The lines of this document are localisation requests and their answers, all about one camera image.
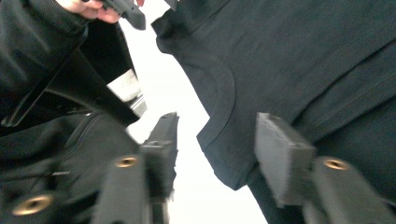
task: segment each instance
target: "white background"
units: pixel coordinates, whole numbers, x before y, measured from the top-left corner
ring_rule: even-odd
[[[159,52],[150,27],[168,8],[163,0],[147,0],[141,7],[147,19],[146,31],[120,21],[148,106],[142,119],[128,130],[141,143],[161,115],[174,111],[179,115],[177,179],[169,203],[171,224],[266,223],[249,189],[233,191],[224,186],[197,143],[195,136],[208,115],[177,61]]]

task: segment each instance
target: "black jacket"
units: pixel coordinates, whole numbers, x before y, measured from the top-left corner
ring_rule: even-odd
[[[86,39],[88,20],[55,1],[0,3],[0,119]]]

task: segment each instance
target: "black fabric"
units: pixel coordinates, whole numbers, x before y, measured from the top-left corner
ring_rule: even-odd
[[[210,116],[198,140],[215,174],[230,188],[246,185],[257,167],[257,112],[281,117],[317,143],[346,132],[348,124],[394,97],[394,1],[212,2],[180,1],[182,7],[167,11],[153,28],[159,49],[175,56]],[[394,114],[391,106],[388,121]],[[384,154],[391,155],[381,157],[384,165],[394,170],[396,145],[389,137],[396,125],[380,126],[376,120],[347,129],[349,141],[363,144],[364,133],[370,132]],[[379,127],[390,135],[374,132]],[[357,158],[365,154],[357,152],[360,146],[348,149],[344,143],[337,146],[354,151]],[[374,148],[364,149],[375,155]],[[377,190],[383,196],[394,196],[394,172],[382,176],[377,175],[380,169],[363,171],[371,181],[381,180],[384,185]],[[253,193],[262,208],[272,207],[268,195],[260,196],[256,189]]]
[[[32,192],[55,190],[66,193],[64,203],[77,213],[94,205],[91,197],[102,187],[108,163],[138,149],[121,125],[100,113],[55,119],[1,140],[0,190],[6,195],[1,206]],[[50,183],[49,177],[23,178],[53,172],[68,175]],[[90,204],[78,205],[84,200]]]
[[[130,52],[118,23],[93,21],[88,25],[86,41],[81,51],[95,71],[110,83],[129,69],[134,70]]]
[[[396,206],[396,97],[316,142],[319,156],[349,161]]]
[[[86,38],[88,20],[55,1],[0,3],[0,119]]]
[[[260,209],[264,212],[268,223],[304,223],[301,207],[286,206],[280,209],[276,206],[271,190],[258,167],[251,172],[247,185],[256,198]]]

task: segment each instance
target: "brass grommet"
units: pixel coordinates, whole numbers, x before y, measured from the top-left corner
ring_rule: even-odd
[[[137,163],[137,159],[134,157],[123,158],[117,161],[116,166],[120,168],[134,166]]]
[[[17,217],[32,215],[46,209],[52,204],[52,201],[53,197],[51,195],[39,195],[18,204],[12,210],[12,214]]]
[[[334,170],[347,170],[347,165],[343,161],[327,159],[323,163]]]

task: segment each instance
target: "black t-shirt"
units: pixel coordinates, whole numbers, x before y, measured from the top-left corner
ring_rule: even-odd
[[[159,49],[175,56],[210,116],[197,137],[217,177],[232,189],[257,178],[255,118],[266,112],[319,155],[357,165],[396,202],[395,9],[390,1],[190,0],[155,21]],[[334,139],[345,130],[347,139]]]

